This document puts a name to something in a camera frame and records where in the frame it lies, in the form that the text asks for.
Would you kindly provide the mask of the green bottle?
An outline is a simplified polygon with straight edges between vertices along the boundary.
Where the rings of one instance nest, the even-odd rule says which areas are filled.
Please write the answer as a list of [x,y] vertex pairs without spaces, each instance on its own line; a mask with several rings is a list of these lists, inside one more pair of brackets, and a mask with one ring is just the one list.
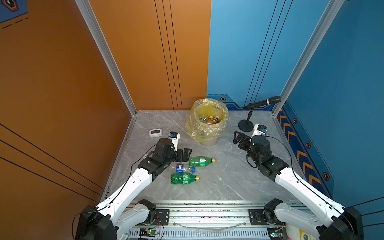
[[209,166],[210,164],[214,164],[215,162],[215,158],[208,157],[192,157],[189,159],[189,165],[191,168],[203,168]]
[[184,173],[184,174],[172,174],[171,175],[171,184],[173,185],[189,185],[193,182],[199,182],[200,177],[195,176],[191,173]]

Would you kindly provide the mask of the small pepsi bottle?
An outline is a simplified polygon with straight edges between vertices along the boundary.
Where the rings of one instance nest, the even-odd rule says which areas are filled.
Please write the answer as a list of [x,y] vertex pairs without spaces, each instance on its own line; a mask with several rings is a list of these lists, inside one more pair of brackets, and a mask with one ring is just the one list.
[[177,164],[176,165],[176,174],[185,174],[185,173],[191,173],[194,174],[196,172],[196,168],[190,167],[189,165],[185,164]]

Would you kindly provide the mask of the brown drink bottle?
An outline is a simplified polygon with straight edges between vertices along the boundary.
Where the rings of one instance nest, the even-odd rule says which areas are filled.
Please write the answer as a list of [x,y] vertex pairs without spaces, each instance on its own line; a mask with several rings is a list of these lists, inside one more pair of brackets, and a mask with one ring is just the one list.
[[218,115],[216,116],[209,116],[209,120],[206,122],[208,125],[215,125],[220,122],[220,118]]

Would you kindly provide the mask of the clear bottle red label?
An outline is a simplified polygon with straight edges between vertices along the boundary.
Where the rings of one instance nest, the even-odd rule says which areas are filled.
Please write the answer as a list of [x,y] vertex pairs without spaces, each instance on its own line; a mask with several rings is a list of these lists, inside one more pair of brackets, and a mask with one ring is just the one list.
[[207,115],[200,115],[199,119],[201,122],[206,123],[209,120],[209,116]]

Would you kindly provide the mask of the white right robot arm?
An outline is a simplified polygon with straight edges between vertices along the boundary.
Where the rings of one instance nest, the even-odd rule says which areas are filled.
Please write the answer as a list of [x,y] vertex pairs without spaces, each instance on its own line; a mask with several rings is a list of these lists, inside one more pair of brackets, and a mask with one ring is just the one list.
[[345,208],[318,191],[282,159],[271,152],[266,136],[249,137],[234,132],[234,144],[247,152],[255,167],[272,182],[288,190],[311,213],[292,209],[279,199],[273,199],[264,206],[268,223],[285,223],[306,232],[317,240],[363,240],[364,227],[361,213],[354,207]]

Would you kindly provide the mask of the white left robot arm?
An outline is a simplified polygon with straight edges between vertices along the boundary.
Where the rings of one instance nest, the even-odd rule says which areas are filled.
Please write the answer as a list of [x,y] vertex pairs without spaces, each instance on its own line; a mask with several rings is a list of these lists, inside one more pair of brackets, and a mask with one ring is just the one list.
[[176,132],[159,139],[124,184],[97,206],[84,208],[77,228],[72,229],[73,239],[122,240],[136,225],[151,224],[156,215],[156,205],[152,202],[143,199],[131,210],[126,208],[171,163],[189,160],[192,150],[178,148],[179,139]]

